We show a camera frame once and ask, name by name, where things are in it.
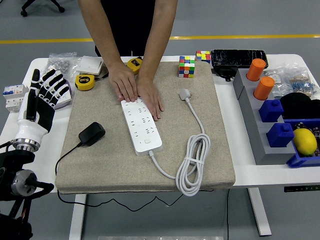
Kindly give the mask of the person's right hand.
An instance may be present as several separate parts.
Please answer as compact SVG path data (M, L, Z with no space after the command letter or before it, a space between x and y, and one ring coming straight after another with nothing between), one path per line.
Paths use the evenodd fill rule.
M114 62L107 65L109 82L112 85L117 99L121 102L134 102L137 97L137 84L133 71L124 63Z

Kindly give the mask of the person's left hand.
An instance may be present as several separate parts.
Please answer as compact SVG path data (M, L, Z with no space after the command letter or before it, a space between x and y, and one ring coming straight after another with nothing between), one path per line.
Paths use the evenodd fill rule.
M138 76L136 79L137 93L147 106L154 121L161 119L161 113L164 111L161 95L153 83L153 80Z

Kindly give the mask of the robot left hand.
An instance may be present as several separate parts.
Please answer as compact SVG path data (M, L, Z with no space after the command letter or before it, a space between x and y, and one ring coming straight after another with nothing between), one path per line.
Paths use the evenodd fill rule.
M18 132L14 141L31 140L39 145L52 128L58 101L69 90L67 80L60 71L52 69L40 75L40 70L35 69L18 113Z

